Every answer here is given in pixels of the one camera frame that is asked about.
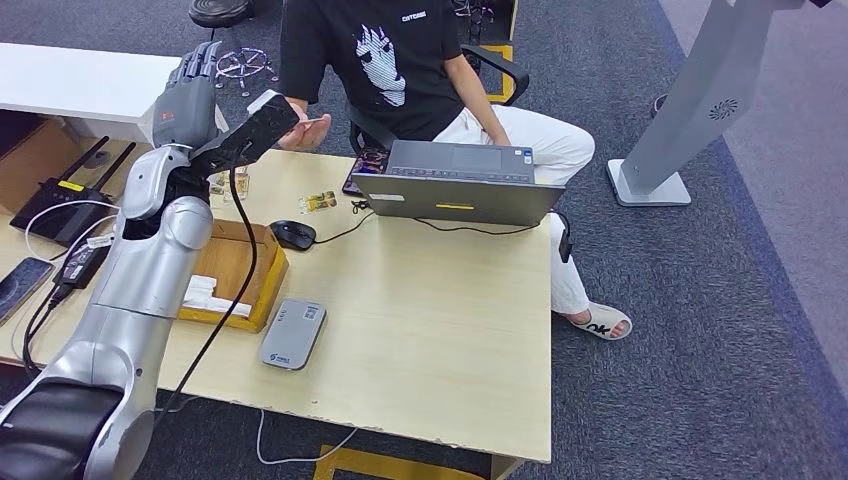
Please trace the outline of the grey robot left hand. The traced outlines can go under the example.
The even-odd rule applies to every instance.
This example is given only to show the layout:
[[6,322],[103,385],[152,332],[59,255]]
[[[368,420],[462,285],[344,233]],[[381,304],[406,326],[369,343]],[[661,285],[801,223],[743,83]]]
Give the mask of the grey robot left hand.
[[154,147],[179,144],[196,149],[217,135],[214,81],[220,45],[200,43],[169,74],[154,104]]

